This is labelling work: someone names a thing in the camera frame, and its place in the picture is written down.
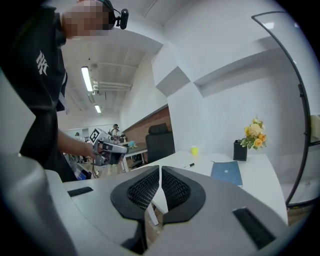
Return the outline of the white desk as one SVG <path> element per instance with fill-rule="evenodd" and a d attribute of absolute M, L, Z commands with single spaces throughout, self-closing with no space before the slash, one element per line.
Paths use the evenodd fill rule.
<path fill-rule="evenodd" d="M 234 209 L 247 207 L 260 222 L 275 235 L 288 229 L 285 200 L 277 175 L 266 155 L 255 154 L 240 162 L 239 170 L 243 186 L 215 181 L 210 177 L 213 162 L 229 162 L 225 154 L 199 154 L 178 151 L 155 162 L 160 167 L 172 167 L 177 173 L 202 185 L 205 203 L 192 219 L 171 223 L 164 227 L 165 234 L 182 231 L 207 233 L 216 231 L 236 232 L 242 226 L 233 214 Z M 182 168 L 188 164 L 195 165 Z"/>

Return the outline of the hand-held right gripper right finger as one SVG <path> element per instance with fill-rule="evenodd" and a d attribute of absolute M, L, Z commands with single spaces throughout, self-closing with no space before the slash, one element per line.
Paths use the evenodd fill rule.
<path fill-rule="evenodd" d="M 253 256 L 288 229 L 244 189 L 171 166 L 162 168 L 168 205 L 147 256 Z"/>

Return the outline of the grey side desk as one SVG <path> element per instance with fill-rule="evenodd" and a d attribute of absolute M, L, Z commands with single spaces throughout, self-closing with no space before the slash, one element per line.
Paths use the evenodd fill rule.
<path fill-rule="evenodd" d="M 141 161 L 142 161 L 142 164 L 144 164 L 145 163 L 144 153 L 146 153 L 147 151 L 148 149 L 147 149 L 146 143 L 138 143 L 136 147 L 129 148 L 128 153 L 123 157 L 123 160 L 122 160 L 122 165 L 124 167 L 125 172 L 127 173 L 130 171 L 127 164 L 127 158 L 136 156 L 136 155 L 141 155 Z"/>

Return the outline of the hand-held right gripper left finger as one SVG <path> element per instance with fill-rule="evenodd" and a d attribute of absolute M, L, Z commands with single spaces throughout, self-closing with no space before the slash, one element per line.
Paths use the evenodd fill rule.
<path fill-rule="evenodd" d="M 86 219 L 134 253 L 147 250 L 145 212 L 159 188 L 159 166 L 115 176 L 63 183 Z"/>

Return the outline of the person's left forearm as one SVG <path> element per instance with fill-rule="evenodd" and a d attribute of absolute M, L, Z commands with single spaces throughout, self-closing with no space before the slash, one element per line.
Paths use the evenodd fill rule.
<path fill-rule="evenodd" d="M 60 129 L 57 134 L 57 147 L 62 153 L 96 158 L 92 144 L 72 138 Z"/>

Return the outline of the person's black t-shirt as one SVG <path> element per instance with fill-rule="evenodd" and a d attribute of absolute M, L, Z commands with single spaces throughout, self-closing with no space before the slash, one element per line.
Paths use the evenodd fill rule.
<path fill-rule="evenodd" d="M 57 113 L 65 107 L 68 75 L 61 47 L 66 43 L 60 15 L 51 6 L 14 7 L 17 14 L 4 22 L 0 36 L 0 66 L 15 92 L 35 115 L 20 153 L 55 171 L 63 182 L 76 177 L 58 149 Z"/>

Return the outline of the yellow flower bouquet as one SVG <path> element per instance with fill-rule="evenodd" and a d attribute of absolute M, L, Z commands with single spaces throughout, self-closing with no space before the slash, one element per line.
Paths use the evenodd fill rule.
<path fill-rule="evenodd" d="M 244 128 L 244 137 L 240 140 L 240 145 L 248 150 L 259 150 L 266 147 L 267 135 L 262 120 L 254 118 L 252 122 Z"/>

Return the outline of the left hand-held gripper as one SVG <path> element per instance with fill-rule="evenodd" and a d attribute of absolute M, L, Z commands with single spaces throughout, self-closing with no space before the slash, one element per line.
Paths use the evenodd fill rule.
<path fill-rule="evenodd" d="M 129 152 L 129 148 L 126 146 L 109 143 L 108 134 L 100 128 L 93 130 L 89 140 L 93 146 L 94 165 L 98 167 L 117 165 Z"/>

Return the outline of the black high-back office chair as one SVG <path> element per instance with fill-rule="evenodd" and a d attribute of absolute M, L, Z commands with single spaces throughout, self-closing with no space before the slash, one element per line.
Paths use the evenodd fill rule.
<path fill-rule="evenodd" d="M 166 123 L 150 126 L 144 141 L 138 143 L 146 143 L 147 146 L 147 152 L 143 154 L 144 164 L 151 164 L 175 153 L 173 132 L 169 131 Z M 130 169 L 143 165 L 140 154 L 126 159 L 132 160 L 132 164 L 129 165 Z"/>

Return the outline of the blue notebook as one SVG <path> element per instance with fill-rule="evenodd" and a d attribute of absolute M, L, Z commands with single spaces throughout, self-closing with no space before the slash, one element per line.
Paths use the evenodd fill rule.
<path fill-rule="evenodd" d="M 213 162 L 210 177 L 234 184 L 238 187 L 243 186 L 242 176 L 237 161 Z"/>

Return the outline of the black square pen holder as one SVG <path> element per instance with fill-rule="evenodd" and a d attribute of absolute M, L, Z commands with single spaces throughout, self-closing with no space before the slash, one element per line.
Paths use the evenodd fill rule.
<path fill-rule="evenodd" d="M 235 140 L 233 143 L 233 160 L 245 162 L 247 160 L 248 148 L 241 145 L 241 140 Z"/>

